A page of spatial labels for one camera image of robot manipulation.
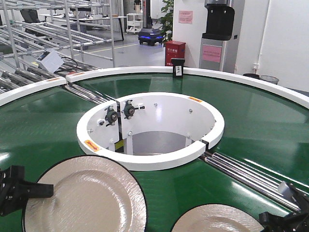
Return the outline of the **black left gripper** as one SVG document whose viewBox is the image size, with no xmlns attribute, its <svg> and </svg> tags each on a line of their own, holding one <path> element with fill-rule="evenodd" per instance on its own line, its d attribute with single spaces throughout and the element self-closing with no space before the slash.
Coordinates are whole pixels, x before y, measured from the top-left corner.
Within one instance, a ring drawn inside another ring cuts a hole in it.
<svg viewBox="0 0 309 232">
<path fill-rule="evenodd" d="M 24 181 L 25 167 L 12 165 L 0 171 L 0 215 L 6 216 L 22 209 L 23 198 L 50 198 L 54 185 Z"/>
</svg>

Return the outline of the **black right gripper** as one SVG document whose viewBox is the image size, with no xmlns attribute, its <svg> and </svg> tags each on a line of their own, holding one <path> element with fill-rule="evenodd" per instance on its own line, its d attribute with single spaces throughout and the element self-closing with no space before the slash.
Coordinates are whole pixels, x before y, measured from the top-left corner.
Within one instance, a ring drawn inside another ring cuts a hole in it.
<svg viewBox="0 0 309 232">
<path fill-rule="evenodd" d="M 278 191 L 283 197 L 299 207 L 294 213 L 281 217 L 269 212 L 259 214 L 259 223 L 264 229 L 283 229 L 284 232 L 309 231 L 309 195 L 298 190 L 292 183 L 282 181 Z"/>
</svg>

